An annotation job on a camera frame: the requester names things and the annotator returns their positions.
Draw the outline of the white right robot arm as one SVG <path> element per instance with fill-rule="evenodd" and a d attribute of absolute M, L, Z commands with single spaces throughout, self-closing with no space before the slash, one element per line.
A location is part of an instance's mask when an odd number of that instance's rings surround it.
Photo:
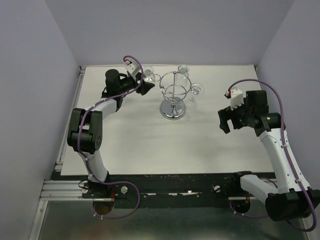
<path fill-rule="evenodd" d="M 245 192 L 260 200 L 273 221 L 289 221 L 307 218 L 320 203 L 320 191 L 312 189 L 303 176 L 282 125 L 282 116 L 270 112 L 267 93 L 250 90 L 243 93 L 237 88 L 226 91 L 230 105 L 218 111 L 219 127 L 228 134 L 231 121 L 233 128 L 254 129 L 270 159 L 277 186 L 272 186 L 251 171 L 234 173 L 230 191 L 241 196 Z"/>

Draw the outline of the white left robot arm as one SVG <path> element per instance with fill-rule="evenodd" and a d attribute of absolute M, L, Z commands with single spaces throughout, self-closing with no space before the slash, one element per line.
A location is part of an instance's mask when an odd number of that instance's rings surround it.
<path fill-rule="evenodd" d="M 104 198 L 110 194 L 109 171 L 103 164 L 100 147 L 103 141 L 103 120 L 116 113 L 125 96 L 136 92 L 145 95 L 155 85 L 144 81 L 144 73 L 105 72 L 105 87 L 100 100 L 88 108 L 74 108 L 69 121 L 67 144 L 82 158 L 88 174 L 88 191 Z"/>

